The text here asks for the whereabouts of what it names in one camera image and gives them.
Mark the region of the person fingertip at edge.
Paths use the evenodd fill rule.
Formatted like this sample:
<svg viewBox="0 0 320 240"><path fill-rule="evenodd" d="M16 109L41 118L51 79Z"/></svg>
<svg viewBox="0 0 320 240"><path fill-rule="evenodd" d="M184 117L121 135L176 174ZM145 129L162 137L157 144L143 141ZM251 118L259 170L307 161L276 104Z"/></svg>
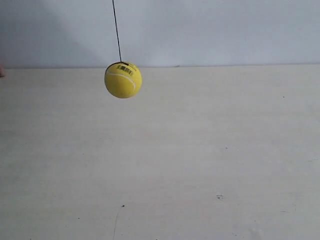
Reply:
<svg viewBox="0 0 320 240"><path fill-rule="evenodd" d="M3 78L6 76L6 71L5 71L5 68L0 65L0 77Z"/></svg>

